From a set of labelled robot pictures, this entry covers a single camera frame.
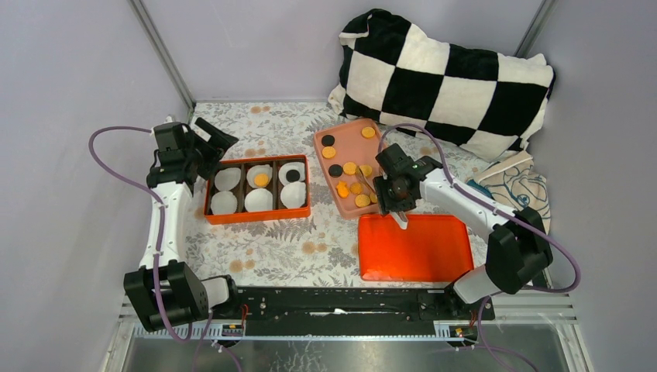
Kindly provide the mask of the orange compartment box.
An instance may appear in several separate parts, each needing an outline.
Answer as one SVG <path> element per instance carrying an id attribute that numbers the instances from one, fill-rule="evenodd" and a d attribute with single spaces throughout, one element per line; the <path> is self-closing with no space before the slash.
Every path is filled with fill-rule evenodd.
<path id="1" fill-rule="evenodd" d="M 278 171 L 281 165 L 287 162 L 300 161 L 305 162 L 306 165 L 306 179 L 307 186 L 307 204 L 302 208 L 287 209 L 280 201 L 280 192 L 284 187 L 278 180 Z M 273 168 L 273 177 L 270 184 L 265 188 L 273 194 L 274 207 L 272 211 L 253 212 L 249 213 L 244 208 L 244 199 L 246 195 L 255 188 L 251 188 L 246 181 L 247 171 L 260 164 L 269 164 Z M 214 178 L 218 171 L 229 168 L 239 167 L 242 171 L 240 183 L 231 192 L 236 196 L 238 201 L 237 211 L 230 215 L 213 215 L 210 211 L 210 199 L 218 192 L 214 185 Z M 309 179 L 308 179 L 308 158 L 305 155 L 288 155 L 279 157 L 261 157 L 240 160 L 224 160 L 220 163 L 219 169 L 210 177 L 204 205 L 204 217 L 212 225 L 230 224 L 238 222 L 259 222 L 275 219 L 298 219 L 308 217 L 311 214 L 310 195 L 309 195 Z"/>

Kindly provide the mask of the swirl butter cookie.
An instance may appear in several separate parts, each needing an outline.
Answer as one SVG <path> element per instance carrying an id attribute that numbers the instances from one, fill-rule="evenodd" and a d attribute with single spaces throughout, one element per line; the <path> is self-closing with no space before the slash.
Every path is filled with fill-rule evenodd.
<path id="1" fill-rule="evenodd" d="M 363 185 L 360 182 L 354 182 L 349 186 L 349 191 L 353 195 L 361 195 L 363 193 Z"/>

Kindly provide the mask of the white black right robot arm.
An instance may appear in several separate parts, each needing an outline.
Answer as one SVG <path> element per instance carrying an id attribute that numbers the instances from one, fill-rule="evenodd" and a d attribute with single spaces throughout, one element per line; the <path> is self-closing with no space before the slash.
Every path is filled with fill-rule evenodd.
<path id="1" fill-rule="evenodd" d="M 537 211 L 512 207 L 479 196 L 449 175 L 446 165 L 431 157 L 413 160 L 397 144 L 375 157 L 382 175 L 373 179 L 380 212 L 391 215 L 401 229 L 406 213 L 418 200 L 441 205 L 469 226 L 487 244 L 483 265 L 449 284 L 445 311 L 464 319 L 475 302 L 498 292 L 514 295 L 553 262 L 552 250 Z"/>

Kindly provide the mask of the pink cookie tray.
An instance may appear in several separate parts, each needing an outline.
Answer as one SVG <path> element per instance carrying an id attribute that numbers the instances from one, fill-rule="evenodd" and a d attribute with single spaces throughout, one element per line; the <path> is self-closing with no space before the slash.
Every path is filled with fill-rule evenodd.
<path id="1" fill-rule="evenodd" d="M 373 179 L 381 175 L 375 159 L 380 140 L 372 119 L 338 124 L 313 136 L 320 168 L 344 219 L 380 211 L 373 190 Z"/>

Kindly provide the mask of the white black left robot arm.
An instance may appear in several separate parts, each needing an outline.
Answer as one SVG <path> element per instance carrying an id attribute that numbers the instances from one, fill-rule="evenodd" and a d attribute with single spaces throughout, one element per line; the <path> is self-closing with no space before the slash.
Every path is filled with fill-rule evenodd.
<path id="1" fill-rule="evenodd" d="M 187 265 L 184 248 L 187 208 L 194 184 L 218 171 L 237 138 L 198 118 L 194 124 L 169 122 L 153 129 L 157 142 L 146 176 L 152 202 L 149 238 L 136 271 L 123 286 L 137 318 L 148 332 L 206 320 L 213 313 L 229 319 L 240 308 L 229 275 L 200 280 Z"/>

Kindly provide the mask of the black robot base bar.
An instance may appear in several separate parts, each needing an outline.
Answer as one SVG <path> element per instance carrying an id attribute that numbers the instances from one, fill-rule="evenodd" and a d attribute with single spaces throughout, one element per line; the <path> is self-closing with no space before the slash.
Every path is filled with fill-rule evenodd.
<path id="1" fill-rule="evenodd" d="M 473 326 L 495 314 L 440 289 L 240 287 L 213 318 L 246 336 L 430 336 L 437 321 Z"/>

